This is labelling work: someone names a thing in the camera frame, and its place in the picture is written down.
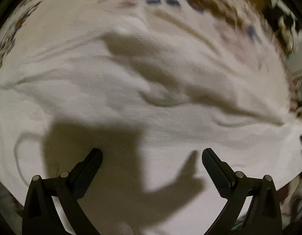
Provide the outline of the white pants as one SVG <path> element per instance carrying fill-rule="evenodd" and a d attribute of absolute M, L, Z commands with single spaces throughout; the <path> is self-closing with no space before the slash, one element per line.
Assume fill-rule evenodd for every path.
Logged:
<path fill-rule="evenodd" d="M 202 234 L 224 205 L 206 147 L 282 187 L 302 171 L 274 45 L 219 23 L 197 37 L 140 27 L 23 40 L 0 70 L 0 181 L 23 203 L 92 148 L 104 161 L 81 206 L 103 234 Z"/>

